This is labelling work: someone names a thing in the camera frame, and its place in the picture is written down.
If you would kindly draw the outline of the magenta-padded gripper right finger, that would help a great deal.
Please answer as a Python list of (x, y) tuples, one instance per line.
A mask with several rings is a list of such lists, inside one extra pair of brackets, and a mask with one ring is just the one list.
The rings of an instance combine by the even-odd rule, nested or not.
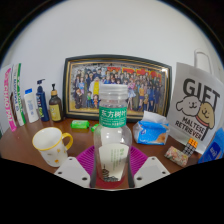
[(130, 169), (135, 188), (143, 187), (170, 174), (157, 157), (148, 157), (135, 147), (131, 147), (130, 151)]

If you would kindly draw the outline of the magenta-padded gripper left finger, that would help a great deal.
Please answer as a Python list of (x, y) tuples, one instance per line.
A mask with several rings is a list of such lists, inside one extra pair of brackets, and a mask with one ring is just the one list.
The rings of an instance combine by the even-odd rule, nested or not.
[(68, 157), (57, 169), (55, 175), (81, 187), (89, 188), (93, 168), (94, 147), (91, 146), (77, 157)]

